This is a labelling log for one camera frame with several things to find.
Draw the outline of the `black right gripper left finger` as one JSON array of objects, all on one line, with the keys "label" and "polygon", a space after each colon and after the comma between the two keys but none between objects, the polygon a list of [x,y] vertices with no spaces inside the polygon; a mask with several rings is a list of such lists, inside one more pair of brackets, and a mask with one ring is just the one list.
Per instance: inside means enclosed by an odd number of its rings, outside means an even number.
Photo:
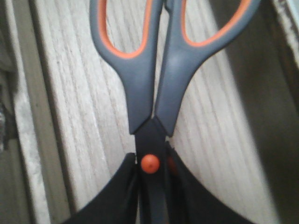
[{"label": "black right gripper left finger", "polygon": [[65,224],[134,224],[138,202],[135,154],[128,153],[103,190]]}]

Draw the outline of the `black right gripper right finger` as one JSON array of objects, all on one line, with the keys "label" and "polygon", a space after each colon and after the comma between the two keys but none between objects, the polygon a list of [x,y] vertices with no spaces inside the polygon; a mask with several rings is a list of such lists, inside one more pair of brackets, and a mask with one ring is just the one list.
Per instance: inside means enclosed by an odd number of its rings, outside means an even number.
[{"label": "black right gripper right finger", "polygon": [[211,194],[165,143],[165,193],[170,224],[250,224]]}]

